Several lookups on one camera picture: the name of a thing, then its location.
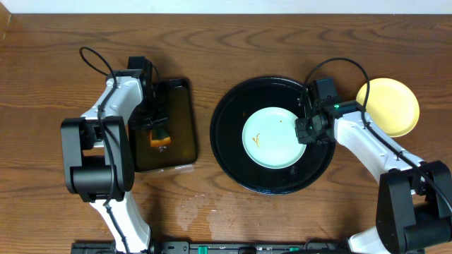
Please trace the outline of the green orange sponge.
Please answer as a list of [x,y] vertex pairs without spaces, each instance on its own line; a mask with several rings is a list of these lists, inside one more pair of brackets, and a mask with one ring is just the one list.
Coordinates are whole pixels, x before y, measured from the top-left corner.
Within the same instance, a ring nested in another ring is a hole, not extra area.
[[169,133],[162,127],[154,128],[149,133],[149,138],[151,147],[166,146],[172,141]]

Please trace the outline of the light blue plate bottom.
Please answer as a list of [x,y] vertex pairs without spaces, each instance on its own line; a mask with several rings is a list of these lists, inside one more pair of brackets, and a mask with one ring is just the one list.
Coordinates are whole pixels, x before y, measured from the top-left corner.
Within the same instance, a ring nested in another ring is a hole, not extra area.
[[280,107],[267,107],[253,113],[242,129],[242,144],[247,155],[268,169],[295,164],[307,148],[298,143],[296,119],[295,114]]

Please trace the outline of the yellow plate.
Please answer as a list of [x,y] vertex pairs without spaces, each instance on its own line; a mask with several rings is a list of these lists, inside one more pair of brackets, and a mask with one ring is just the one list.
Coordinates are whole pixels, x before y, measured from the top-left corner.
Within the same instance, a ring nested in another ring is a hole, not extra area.
[[370,81],[367,112],[392,138],[408,134],[420,118],[419,102],[411,89],[391,78]]

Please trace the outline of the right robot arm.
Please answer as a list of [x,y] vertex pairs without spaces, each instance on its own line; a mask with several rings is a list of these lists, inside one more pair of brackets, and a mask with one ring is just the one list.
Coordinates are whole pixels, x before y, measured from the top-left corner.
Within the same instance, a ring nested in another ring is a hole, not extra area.
[[301,144],[338,143],[379,185],[375,225],[347,240],[353,253],[415,253],[451,242],[451,171],[386,135],[357,102],[330,104],[295,120]]

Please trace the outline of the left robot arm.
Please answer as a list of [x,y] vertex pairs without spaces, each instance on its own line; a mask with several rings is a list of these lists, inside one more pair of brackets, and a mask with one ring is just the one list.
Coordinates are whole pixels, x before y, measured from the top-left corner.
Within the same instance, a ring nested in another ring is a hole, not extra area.
[[103,218],[114,237],[111,253],[160,251],[131,191],[136,170],[126,132],[151,131],[166,121],[157,105],[156,72],[152,66],[111,71],[96,103],[61,123],[66,188]]

